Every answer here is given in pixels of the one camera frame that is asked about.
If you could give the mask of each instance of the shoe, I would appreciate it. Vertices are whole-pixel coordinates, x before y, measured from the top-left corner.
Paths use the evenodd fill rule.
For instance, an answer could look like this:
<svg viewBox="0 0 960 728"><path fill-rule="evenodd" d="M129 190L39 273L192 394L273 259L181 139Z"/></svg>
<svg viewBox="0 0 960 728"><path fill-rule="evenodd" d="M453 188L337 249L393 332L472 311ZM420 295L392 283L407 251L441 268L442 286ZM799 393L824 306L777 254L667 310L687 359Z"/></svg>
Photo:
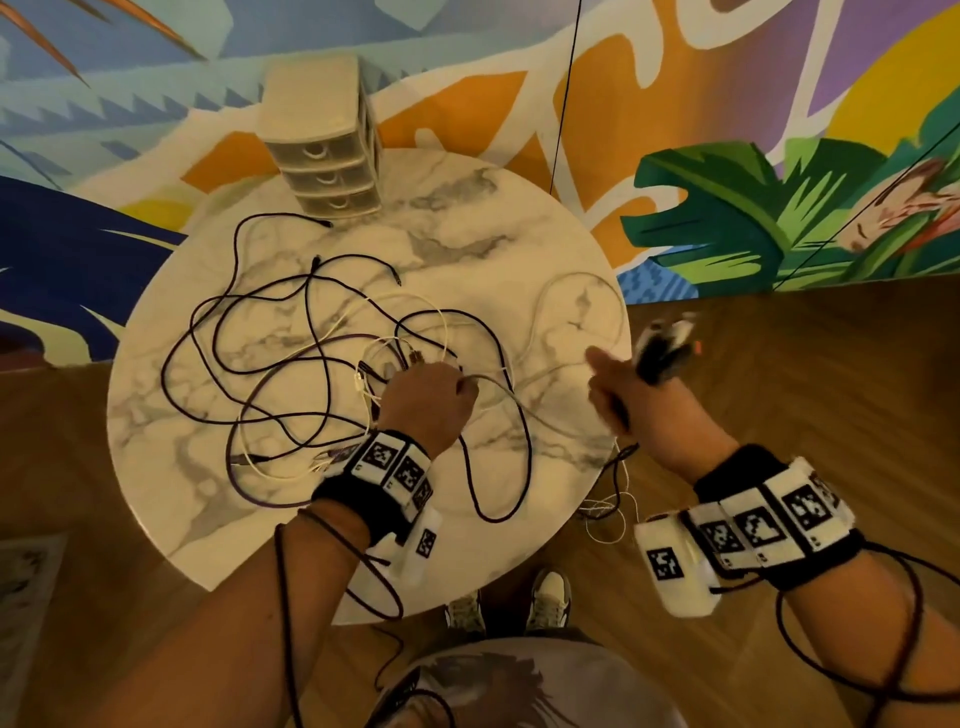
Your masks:
<svg viewBox="0 0 960 728"><path fill-rule="evenodd" d="M566 576L553 569L541 569L534 581L524 634L566 627L571 601L570 582Z"/></svg>
<svg viewBox="0 0 960 728"><path fill-rule="evenodd" d="M487 623L483 621L479 592L470 592L445 604L444 618L450 629L462 629L471 634L487 636Z"/></svg>

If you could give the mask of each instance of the wooden floor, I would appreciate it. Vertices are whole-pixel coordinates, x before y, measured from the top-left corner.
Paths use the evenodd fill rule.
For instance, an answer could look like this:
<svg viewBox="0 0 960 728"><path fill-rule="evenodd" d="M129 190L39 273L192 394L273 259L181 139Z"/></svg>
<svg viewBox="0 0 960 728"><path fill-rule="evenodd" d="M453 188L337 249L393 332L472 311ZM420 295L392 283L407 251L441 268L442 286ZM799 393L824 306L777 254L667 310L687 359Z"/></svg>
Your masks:
<svg viewBox="0 0 960 728"><path fill-rule="evenodd" d="M631 311L634 332L687 309L702 314L705 355L685 378L731 433L782 457L802 453L870 538L960 572L960 278L644 306ZM107 379L106 366L0 375L0 538L70 534L21 726L69 724L201 596L120 496ZM692 502L642 454L630 472L644 515ZM572 580L572 622L661 681L691 726L848 725L829 684L780 641L769 588L729 595L709 619L672 619L630 541L600 546L570 522L490 587L498 623L521 619L510 595L525 594L545 563ZM924 582L960 621L960 594ZM436 612L395 626L408 655L440 629ZM393 647L366 627L336 630L304 699L307 724L362 724Z"/></svg>

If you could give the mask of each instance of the orange painted shape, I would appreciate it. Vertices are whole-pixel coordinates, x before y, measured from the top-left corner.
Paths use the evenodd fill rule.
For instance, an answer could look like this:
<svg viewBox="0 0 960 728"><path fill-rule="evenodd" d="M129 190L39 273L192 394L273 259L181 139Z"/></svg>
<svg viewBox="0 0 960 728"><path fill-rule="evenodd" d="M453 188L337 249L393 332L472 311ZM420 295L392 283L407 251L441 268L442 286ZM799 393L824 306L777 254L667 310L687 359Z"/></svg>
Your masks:
<svg viewBox="0 0 960 728"><path fill-rule="evenodd" d="M276 165L266 145L255 134L231 132L217 142L181 179L209 194L217 187L246 177L275 175Z"/></svg>
<svg viewBox="0 0 960 728"><path fill-rule="evenodd" d="M536 134L531 136L523 149L516 153L516 157L507 163L506 168L544 191L550 189L550 165L546 163L543 147Z"/></svg>
<svg viewBox="0 0 960 728"><path fill-rule="evenodd" d="M386 147L416 147L417 129L429 129L448 152L479 157L510 113L526 76L526 71L467 76L381 122L380 138Z"/></svg>
<svg viewBox="0 0 960 728"><path fill-rule="evenodd" d="M646 248L635 248L630 244L620 218L649 215L656 211L657 208L649 197L637 197L618 207L593 228L591 231L593 237L600 243L611 268L616 269L626 265L636 257L636 254L646 250Z"/></svg>

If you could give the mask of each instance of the green leaf painting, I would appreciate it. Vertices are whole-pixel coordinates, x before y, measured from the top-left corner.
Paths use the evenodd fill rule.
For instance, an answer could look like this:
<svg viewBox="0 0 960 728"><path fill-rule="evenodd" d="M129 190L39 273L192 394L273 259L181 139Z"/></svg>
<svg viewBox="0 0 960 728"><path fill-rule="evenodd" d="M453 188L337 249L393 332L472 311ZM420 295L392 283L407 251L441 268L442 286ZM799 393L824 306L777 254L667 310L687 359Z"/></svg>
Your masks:
<svg viewBox="0 0 960 728"><path fill-rule="evenodd" d="M677 206L621 217L638 247L700 296L801 290L960 271L960 89L889 157L864 144L789 139L782 172L743 141L644 157L634 187L674 186Z"/></svg>

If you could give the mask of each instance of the small drawer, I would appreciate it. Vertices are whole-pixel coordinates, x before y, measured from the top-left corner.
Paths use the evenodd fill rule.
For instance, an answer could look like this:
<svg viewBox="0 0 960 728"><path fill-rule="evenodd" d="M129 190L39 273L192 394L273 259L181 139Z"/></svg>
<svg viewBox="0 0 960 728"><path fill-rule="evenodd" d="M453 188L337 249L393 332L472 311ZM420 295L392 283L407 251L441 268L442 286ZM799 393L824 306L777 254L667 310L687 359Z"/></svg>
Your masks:
<svg viewBox="0 0 960 728"><path fill-rule="evenodd" d="M268 144L270 154L280 169L322 170L341 167L344 162L364 155L363 143L355 134L338 136L306 144Z"/></svg>
<svg viewBox="0 0 960 728"><path fill-rule="evenodd" d="M284 172L283 176L291 189L299 195L332 195L336 192L349 194L365 189L374 182L366 162L325 172Z"/></svg>
<svg viewBox="0 0 960 728"><path fill-rule="evenodd" d="M368 212L376 212L380 209L380 196L376 192L376 187L370 187L349 195L298 196L297 200L306 214L329 220L354 217Z"/></svg>

